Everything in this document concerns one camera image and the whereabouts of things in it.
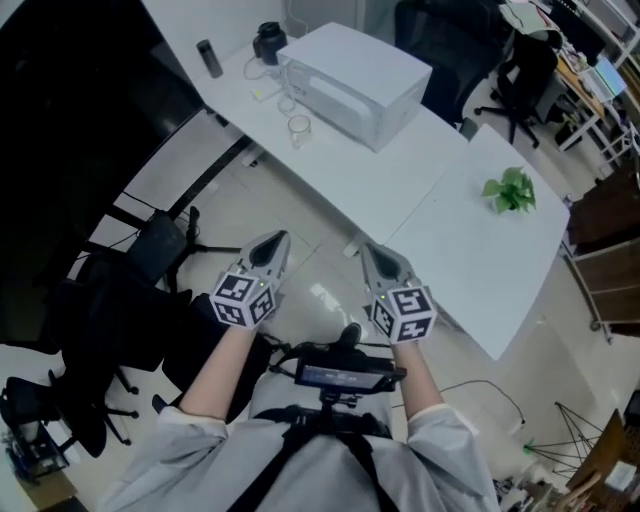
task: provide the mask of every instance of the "white floor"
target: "white floor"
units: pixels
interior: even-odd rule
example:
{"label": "white floor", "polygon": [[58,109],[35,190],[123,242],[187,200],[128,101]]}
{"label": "white floor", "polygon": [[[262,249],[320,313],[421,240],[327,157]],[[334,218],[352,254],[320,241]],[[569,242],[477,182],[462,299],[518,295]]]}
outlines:
{"label": "white floor", "polygon": [[[492,103],[488,100],[488,88],[484,83],[476,91],[467,106],[469,114],[475,106]],[[504,118],[485,113],[478,121],[490,123],[503,136],[507,134]],[[202,152],[198,126],[205,131],[219,130],[207,125],[211,122],[206,116],[197,118],[191,132],[187,130],[173,146],[165,148],[165,152],[172,154],[171,159],[163,157],[172,162],[168,172],[175,173],[178,169],[183,172],[180,155],[189,155],[198,148]],[[597,176],[599,160],[595,145],[587,137],[574,149],[559,153],[553,132],[547,128],[537,131],[541,137],[539,149],[534,151],[519,130],[516,149],[558,196],[581,197],[593,186]],[[160,203],[169,201],[168,196],[163,196],[162,191],[150,191],[141,185],[143,182],[132,185],[137,187],[135,192],[128,190],[152,204],[166,206]],[[362,310],[365,295],[360,262],[357,257],[347,260],[342,256],[344,246],[355,232],[352,226],[268,157],[254,168],[246,168],[236,159],[219,175],[216,185],[196,201],[201,212],[199,239],[202,243],[241,246],[271,230],[287,229],[291,233],[291,259],[281,290],[286,297],[275,320],[267,326],[270,332],[292,343],[308,339],[332,341],[343,326],[358,321],[364,328],[364,338],[376,340]],[[115,241],[122,237],[121,233],[108,236]],[[181,269],[179,284],[195,293],[210,292],[219,272],[230,262],[229,257],[220,255],[191,257]],[[556,401],[600,426],[604,426],[615,407],[624,409],[638,383],[640,341],[617,336],[613,344],[608,345],[601,333],[590,331],[590,321],[589,311],[568,268],[558,258],[534,308],[499,361],[492,361],[471,339],[440,325],[422,343],[440,388],[470,379],[490,380],[522,409],[527,423],[523,430],[509,435],[519,416],[514,406],[494,388],[470,384],[444,395],[478,430],[479,442],[494,477],[517,473],[531,463],[532,456],[523,452],[522,445],[532,438],[536,443],[569,440],[554,407]],[[386,349],[375,350],[376,355],[388,353]],[[109,400],[121,408],[132,407],[140,412],[139,419],[119,423],[130,434],[133,446],[124,447],[110,436],[107,449],[99,459],[92,459],[79,449],[80,463],[67,470],[81,500],[90,510],[153,428],[156,414],[151,407],[151,397],[155,393],[168,400],[177,396],[177,390],[160,369],[155,373],[127,370],[127,374],[140,388],[140,395],[128,395],[114,383]],[[393,396],[392,403],[401,403],[401,397]],[[402,438],[406,435],[404,411],[402,408],[394,411],[394,433]]]}

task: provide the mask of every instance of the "gray shirt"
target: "gray shirt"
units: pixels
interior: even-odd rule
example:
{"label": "gray shirt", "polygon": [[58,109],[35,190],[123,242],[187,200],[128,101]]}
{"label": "gray shirt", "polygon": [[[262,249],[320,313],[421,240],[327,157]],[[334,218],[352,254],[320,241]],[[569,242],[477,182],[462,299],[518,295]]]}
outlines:
{"label": "gray shirt", "polygon": [[[283,367],[295,371],[295,361]],[[267,373],[256,385],[248,421],[232,432],[218,420],[167,407],[156,431],[115,482],[101,512],[225,512],[282,448],[290,425],[253,419],[297,404],[320,409],[319,391]],[[390,426],[386,394],[364,397],[355,411]],[[484,457],[469,429],[446,405],[409,420],[406,443],[366,436],[380,484],[402,512],[499,510]],[[379,509],[371,479],[339,440],[318,435],[285,465],[259,511]]]}

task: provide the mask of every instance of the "cable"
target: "cable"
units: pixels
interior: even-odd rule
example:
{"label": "cable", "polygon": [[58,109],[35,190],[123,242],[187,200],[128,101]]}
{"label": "cable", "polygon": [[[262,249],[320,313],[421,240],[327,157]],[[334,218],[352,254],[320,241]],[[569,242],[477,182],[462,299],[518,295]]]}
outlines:
{"label": "cable", "polygon": [[126,192],[126,191],[124,191],[124,190],[123,190],[123,191],[122,191],[122,193],[123,193],[125,196],[130,197],[130,198],[131,198],[131,199],[133,199],[134,201],[138,201],[139,203],[142,203],[143,205],[148,206],[148,207],[149,207],[149,208],[151,208],[152,210],[155,210],[155,211],[159,211],[159,210],[160,210],[160,208],[156,208],[155,206],[150,205],[150,204],[149,204],[149,203],[147,203],[146,201],[143,201],[142,199],[139,199],[139,198],[137,198],[136,196],[132,196],[131,194],[129,194],[129,192]]}
{"label": "cable", "polygon": [[[461,382],[460,384],[456,384],[455,386],[449,386],[448,388],[444,388],[440,390],[440,393],[444,393],[445,391],[449,391],[451,389],[456,389],[462,386],[466,386],[467,384],[489,384],[490,386],[493,386],[494,388],[496,388],[498,391],[500,391],[500,393],[502,393],[502,395],[504,395],[507,400],[509,400],[509,402],[511,402],[513,404],[513,406],[518,410],[518,414],[520,415],[520,419],[522,420],[522,422],[525,422],[524,419],[524,414],[522,414],[522,409],[520,409],[520,407],[518,406],[517,403],[515,403],[513,401],[513,399],[507,395],[504,391],[502,391],[502,389],[500,389],[498,386],[496,386],[493,382],[488,381],[488,380],[483,380],[483,379],[479,379],[479,380],[467,380],[465,382]],[[404,404],[398,404],[398,405],[394,405],[391,408],[395,409],[397,407],[404,407]]]}
{"label": "cable", "polygon": [[[137,231],[135,231],[134,233],[131,233],[128,237],[123,238],[122,240],[116,242],[115,244],[111,244],[109,247],[107,247],[107,249],[112,249],[113,247],[115,247],[118,244],[121,244],[122,242],[126,242],[127,240],[129,240],[129,238],[131,238],[132,236],[137,236],[138,233],[140,233],[140,230],[138,229]],[[78,260],[83,260],[85,258],[88,258],[89,256],[91,256],[93,253],[89,253],[89,254],[85,254],[84,256],[80,256],[78,258],[76,258],[76,261]]]}
{"label": "cable", "polygon": [[[133,196],[133,195],[129,194],[129,192],[126,192],[126,191],[124,191],[124,190],[123,190],[123,191],[122,191],[122,193],[123,193],[125,196],[130,197],[130,198],[131,198],[131,199],[133,199],[134,201],[138,201],[139,203],[142,203],[142,204],[144,204],[145,206],[148,206],[148,207],[149,207],[149,208],[151,208],[152,210],[155,210],[155,211],[157,211],[157,212],[159,212],[159,211],[160,211],[160,208],[156,208],[155,206],[153,206],[153,205],[151,205],[151,204],[147,203],[146,201],[143,201],[142,199],[139,199],[139,198],[137,198],[136,196]],[[189,214],[188,214],[187,212],[185,212],[185,211],[183,211],[182,213],[184,213],[184,214],[187,216],[187,218],[185,219],[184,217],[176,217],[176,220],[177,220],[177,219],[180,219],[181,221],[186,222],[187,224],[189,224]],[[196,238],[198,238],[198,237],[200,236],[200,226],[196,226],[196,227],[198,228],[198,232],[196,233]],[[138,234],[139,234],[139,233],[140,233],[140,230],[138,229],[137,231],[135,231],[134,233],[131,233],[129,236],[127,236],[127,237],[123,238],[122,240],[119,240],[118,242],[116,242],[116,243],[114,243],[114,244],[111,244],[110,246],[108,246],[108,247],[107,247],[107,249],[113,249],[116,245],[121,244],[122,242],[126,242],[126,241],[127,241],[127,240],[129,240],[129,238],[131,238],[132,236],[134,236],[134,235],[135,235],[135,236],[138,236]],[[79,257],[77,257],[77,258],[76,258],[76,261],[78,261],[78,260],[83,260],[83,259],[85,259],[85,258],[88,258],[89,256],[91,256],[91,254],[92,254],[92,253],[85,254],[84,256],[79,256]]]}
{"label": "cable", "polygon": [[[133,199],[134,201],[138,201],[139,203],[142,203],[143,205],[148,206],[148,207],[149,207],[149,208],[151,208],[152,210],[155,210],[155,211],[157,211],[157,212],[161,211],[161,210],[160,210],[160,208],[156,208],[156,207],[155,207],[155,206],[153,206],[152,204],[149,204],[149,203],[147,203],[146,201],[143,201],[142,199],[140,199],[140,198],[138,198],[138,197],[136,197],[136,196],[134,196],[134,195],[129,194],[129,192],[126,192],[125,190],[123,190],[123,191],[122,191],[122,193],[123,193],[125,196],[130,197],[130,198],[131,198],[131,199]],[[183,217],[176,217],[176,219],[180,219],[180,220],[182,220],[182,221],[186,222],[187,224],[189,224],[189,214],[188,214],[185,210],[182,210],[182,213],[184,213],[184,214],[187,216],[187,218],[185,219],[185,218],[183,218]],[[196,238],[198,238],[198,236],[199,236],[199,235],[200,235],[200,226],[198,226],[198,234],[196,235]]]}
{"label": "cable", "polygon": [[289,0],[289,4],[287,7],[287,18],[291,18],[293,21],[304,25],[304,35],[306,36],[309,33],[309,25],[307,25],[306,22],[302,21],[300,18],[296,18],[293,14],[291,14],[291,2],[292,0]]}

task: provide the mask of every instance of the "glass cup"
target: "glass cup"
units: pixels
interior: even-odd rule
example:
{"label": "glass cup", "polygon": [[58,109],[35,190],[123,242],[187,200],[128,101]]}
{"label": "glass cup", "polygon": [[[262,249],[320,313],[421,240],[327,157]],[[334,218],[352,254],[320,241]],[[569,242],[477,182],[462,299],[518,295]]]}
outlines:
{"label": "glass cup", "polygon": [[293,116],[287,123],[293,147],[298,149],[311,138],[311,119],[307,116]]}

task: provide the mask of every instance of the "floor tile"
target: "floor tile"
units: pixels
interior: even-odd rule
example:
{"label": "floor tile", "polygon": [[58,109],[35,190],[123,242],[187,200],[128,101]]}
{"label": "floor tile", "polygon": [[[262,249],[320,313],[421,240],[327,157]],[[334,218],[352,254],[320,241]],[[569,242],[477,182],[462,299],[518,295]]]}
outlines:
{"label": "floor tile", "polygon": [[261,156],[255,167],[245,167],[238,160],[229,170],[255,193],[267,211],[285,222],[312,249],[333,232],[337,223],[350,224],[323,197],[269,155]]}
{"label": "floor tile", "polygon": [[[276,216],[266,210],[256,194],[235,178],[222,185],[208,203],[201,207],[198,243],[217,247],[243,247],[256,237],[287,229]],[[294,232],[284,279],[312,254],[311,248]],[[221,272],[235,261],[234,254],[198,253],[190,256],[178,273],[181,288],[195,294],[210,293]]]}
{"label": "floor tile", "polygon": [[[362,341],[387,344],[367,320],[364,291],[357,290],[318,255],[311,256],[281,287],[284,301],[265,328],[278,338],[329,343],[351,322],[362,326]],[[362,347],[370,355],[389,357],[389,348]]]}

